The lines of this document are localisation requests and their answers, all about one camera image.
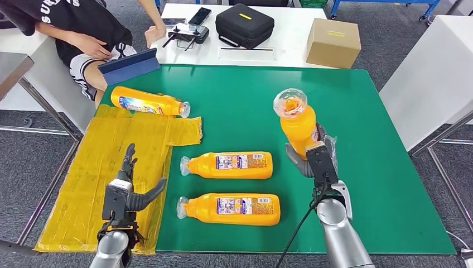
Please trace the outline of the person's right hand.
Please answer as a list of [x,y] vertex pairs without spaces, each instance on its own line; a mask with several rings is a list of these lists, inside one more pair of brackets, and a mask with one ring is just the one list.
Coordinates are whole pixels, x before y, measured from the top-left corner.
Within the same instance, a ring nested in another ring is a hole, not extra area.
[[112,57],[111,52],[105,48],[106,42],[86,34],[73,32],[68,39],[68,43],[95,59],[105,60]]

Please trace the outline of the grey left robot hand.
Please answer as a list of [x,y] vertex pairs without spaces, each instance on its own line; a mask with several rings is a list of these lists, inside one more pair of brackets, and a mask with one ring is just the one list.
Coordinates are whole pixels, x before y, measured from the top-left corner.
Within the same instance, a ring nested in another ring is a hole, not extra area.
[[121,169],[117,173],[117,178],[130,183],[131,190],[128,191],[126,200],[127,212],[139,212],[144,210],[152,201],[154,201],[164,190],[167,178],[162,177],[158,183],[144,194],[135,193],[133,189],[133,172],[137,158],[133,157],[135,153],[135,144],[131,143],[125,152]]

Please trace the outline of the person's left hand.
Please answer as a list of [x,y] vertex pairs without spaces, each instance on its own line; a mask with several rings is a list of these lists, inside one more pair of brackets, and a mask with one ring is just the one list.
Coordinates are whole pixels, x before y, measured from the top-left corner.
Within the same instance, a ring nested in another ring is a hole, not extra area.
[[147,48],[151,48],[151,45],[166,36],[167,30],[165,27],[151,26],[145,33]]

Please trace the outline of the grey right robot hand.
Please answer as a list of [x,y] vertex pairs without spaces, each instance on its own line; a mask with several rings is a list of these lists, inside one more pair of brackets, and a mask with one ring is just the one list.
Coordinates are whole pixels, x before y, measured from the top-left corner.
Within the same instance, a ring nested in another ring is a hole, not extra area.
[[299,155],[290,143],[285,144],[286,155],[298,171],[307,178],[313,178],[315,186],[331,185],[339,182],[336,159],[336,139],[328,135],[322,125],[315,124],[316,140]]

